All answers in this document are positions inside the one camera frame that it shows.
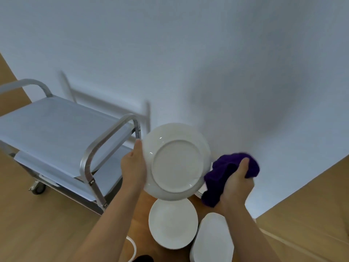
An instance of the wooden table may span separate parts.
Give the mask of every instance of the wooden table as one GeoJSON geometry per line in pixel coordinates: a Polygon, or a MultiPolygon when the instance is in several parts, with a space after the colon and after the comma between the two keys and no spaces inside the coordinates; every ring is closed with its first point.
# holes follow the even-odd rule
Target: wooden table
{"type": "MultiPolygon", "coordinates": [[[[220,205],[218,204],[215,208],[206,207],[201,199],[195,195],[188,198],[191,203],[193,203],[197,213],[198,221],[200,222],[205,215],[209,212],[216,212],[222,214],[220,205]]],[[[137,256],[140,255],[150,255],[153,257],[155,262],[171,262],[171,261],[190,261],[189,253],[192,243],[188,246],[179,249],[179,250],[169,250],[160,246],[154,238],[151,236],[148,225],[148,216],[151,210],[151,206],[156,201],[156,198],[153,198],[146,192],[142,192],[138,200],[134,216],[132,219],[131,227],[129,229],[128,236],[131,237],[137,245],[137,256]]],[[[124,245],[124,252],[127,254],[126,257],[131,257],[133,254],[132,245],[126,241],[124,245]]]]}

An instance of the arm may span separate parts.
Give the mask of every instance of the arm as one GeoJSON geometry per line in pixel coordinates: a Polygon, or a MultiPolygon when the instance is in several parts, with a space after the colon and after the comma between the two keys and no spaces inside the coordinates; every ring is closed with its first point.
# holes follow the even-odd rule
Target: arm
{"type": "Polygon", "coordinates": [[[241,161],[220,197],[234,248],[241,262],[281,262],[245,207],[247,196],[254,187],[253,179],[245,178],[248,162],[248,158],[241,161]]]}
{"type": "Polygon", "coordinates": [[[140,140],[136,141],[133,151],[122,158],[121,171],[121,189],[77,250],[72,262],[118,261],[146,182],[147,168],[140,140]]]}

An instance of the purple cloth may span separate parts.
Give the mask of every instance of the purple cloth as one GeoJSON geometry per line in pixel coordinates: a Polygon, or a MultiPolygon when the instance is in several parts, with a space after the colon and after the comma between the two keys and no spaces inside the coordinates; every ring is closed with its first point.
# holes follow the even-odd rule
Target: purple cloth
{"type": "Polygon", "coordinates": [[[212,171],[204,176],[207,191],[202,195],[202,202],[208,207],[214,207],[220,200],[224,185],[228,178],[238,169],[243,158],[248,157],[248,171],[245,178],[256,177],[259,173],[259,166],[256,160],[246,153],[233,153],[222,155],[212,165],[212,171]]]}

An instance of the caster wheel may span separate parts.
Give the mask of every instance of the caster wheel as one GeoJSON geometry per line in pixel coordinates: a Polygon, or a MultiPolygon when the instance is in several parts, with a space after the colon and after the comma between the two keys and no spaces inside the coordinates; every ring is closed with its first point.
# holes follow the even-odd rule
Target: caster wheel
{"type": "Polygon", "coordinates": [[[33,189],[31,192],[34,195],[40,195],[40,194],[44,193],[45,189],[46,189],[46,185],[40,182],[37,184],[36,188],[33,189]]]}

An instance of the white backdrop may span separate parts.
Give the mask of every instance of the white backdrop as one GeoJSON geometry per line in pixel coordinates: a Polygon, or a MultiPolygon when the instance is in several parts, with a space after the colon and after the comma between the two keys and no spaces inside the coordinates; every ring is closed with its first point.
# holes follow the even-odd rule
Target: white backdrop
{"type": "Polygon", "coordinates": [[[0,51],[55,95],[64,71],[251,153],[257,217],[349,154],[348,22],[349,0],[0,0],[0,51]]]}

